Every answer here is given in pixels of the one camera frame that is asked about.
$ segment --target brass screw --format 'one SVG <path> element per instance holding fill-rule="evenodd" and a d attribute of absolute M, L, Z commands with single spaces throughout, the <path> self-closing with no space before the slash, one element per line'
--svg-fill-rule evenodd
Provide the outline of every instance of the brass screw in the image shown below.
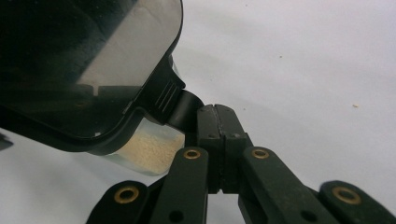
<path fill-rule="evenodd" d="M 253 149 L 253 151 L 251 151 L 251 154 L 257 159 L 266 159 L 270 156 L 270 154 L 262 148 Z"/>
<path fill-rule="evenodd" d="M 184 157 L 189 160 L 195 160 L 201 156 L 201 152 L 195 149 L 189 149 L 184 152 Z"/>
<path fill-rule="evenodd" d="M 332 189 L 332 194 L 340 201 L 349 204 L 360 204 L 361 196 L 352 189 L 346 187 L 335 187 Z"/>
<path fill-rule="evenodd" d="M 139 196 L 139 189 L 135 186 L 123 187 L 114 194 L 117 203 L 131 203 Z"/>

